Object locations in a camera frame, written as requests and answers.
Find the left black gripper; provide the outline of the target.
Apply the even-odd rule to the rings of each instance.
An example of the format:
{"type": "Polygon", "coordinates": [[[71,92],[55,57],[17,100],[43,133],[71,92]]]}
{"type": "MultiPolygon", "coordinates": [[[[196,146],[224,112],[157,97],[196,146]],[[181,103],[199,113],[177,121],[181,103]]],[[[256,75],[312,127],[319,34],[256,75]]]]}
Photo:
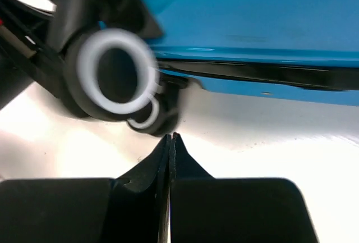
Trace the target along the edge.
{"type": "Polygon", "coordinates": [[[1,0],[1,107],[32,81],[67,106],[61,57],[45,43],[52,12],[1,0]]]}

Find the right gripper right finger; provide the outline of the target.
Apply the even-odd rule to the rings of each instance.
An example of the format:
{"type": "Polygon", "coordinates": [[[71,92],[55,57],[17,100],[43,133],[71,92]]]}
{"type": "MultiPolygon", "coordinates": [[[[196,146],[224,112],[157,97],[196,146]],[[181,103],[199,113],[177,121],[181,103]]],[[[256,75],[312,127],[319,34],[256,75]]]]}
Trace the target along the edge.
{"type": "Polygon", "coordinates": [[[284,178],[218,179],[188,153],[169,148],[172,242],[317,242],[305,201],[284,178]]]}

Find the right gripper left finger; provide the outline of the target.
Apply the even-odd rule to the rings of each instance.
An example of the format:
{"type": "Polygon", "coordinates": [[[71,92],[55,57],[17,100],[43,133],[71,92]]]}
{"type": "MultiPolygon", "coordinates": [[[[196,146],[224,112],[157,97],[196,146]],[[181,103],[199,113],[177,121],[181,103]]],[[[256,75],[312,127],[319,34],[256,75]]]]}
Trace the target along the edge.
{"type": "Polygon", "coordinates": [[[170,142],[118,178],[3,181],[1,241],[166,242],[170,142]]]}

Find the blue kids suitcase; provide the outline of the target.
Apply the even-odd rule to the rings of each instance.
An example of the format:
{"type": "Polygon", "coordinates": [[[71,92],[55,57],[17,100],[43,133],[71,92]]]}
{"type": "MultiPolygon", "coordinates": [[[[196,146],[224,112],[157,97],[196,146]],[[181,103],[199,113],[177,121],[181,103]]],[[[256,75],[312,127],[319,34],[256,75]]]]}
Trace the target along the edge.
{"type": "Polygon", "coordinates": [[[77,117],[162,136],[180,90],[358,105],[358,0],[50,0],[77,117]]]}

